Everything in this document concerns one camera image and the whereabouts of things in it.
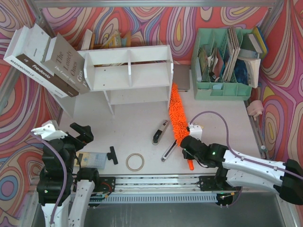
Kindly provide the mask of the black silver pen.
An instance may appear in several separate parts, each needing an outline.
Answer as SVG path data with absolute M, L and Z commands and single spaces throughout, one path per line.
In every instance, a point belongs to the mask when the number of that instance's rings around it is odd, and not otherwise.
M 166 149 L 166 151 L 164 152 L 164 154 L 161 157 L 161 161 L 165 162 L 168 157 L 171 155 L 171 153 L 174 151 L 174 149 L 177 146 L 177 141 L 175 140 L 174 142 L 172 142 L 172 144 Z

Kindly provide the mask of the orange microfiber duster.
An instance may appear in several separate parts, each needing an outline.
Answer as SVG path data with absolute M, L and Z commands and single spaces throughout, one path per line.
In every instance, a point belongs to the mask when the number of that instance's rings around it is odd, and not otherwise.
M 169 102 L 169 117 L 176 144 L 180 147 L 182 140 L 189 135 L 188 122 L 182 99 L 178 93 L 178 86 L 172 83 Z

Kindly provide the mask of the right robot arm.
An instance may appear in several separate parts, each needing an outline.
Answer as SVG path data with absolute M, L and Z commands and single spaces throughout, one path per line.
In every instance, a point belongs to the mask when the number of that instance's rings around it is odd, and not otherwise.
M 269 161 L 244 155 L 221 144 L 206 145 L 186 136 L 183 151 L 206 168 L 216 168 L 212 185 L 221 190 L 247 187 L 267 190 L 288 203 L 303 203 L 303 169 L 292 159 Z

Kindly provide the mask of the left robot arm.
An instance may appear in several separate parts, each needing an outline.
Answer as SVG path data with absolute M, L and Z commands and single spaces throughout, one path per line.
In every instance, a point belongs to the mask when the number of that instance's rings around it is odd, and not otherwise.
M 90 126 L 70 125 L 79 135 L 73 137 L 50 120 L 31 135 L 43 143 L 44 167 L 36 190 L 47 227 L 82 227 L 89 199 L 101 180 L 96 168 L 80 168 L 73 175 L 76 153 L 94 140 Z

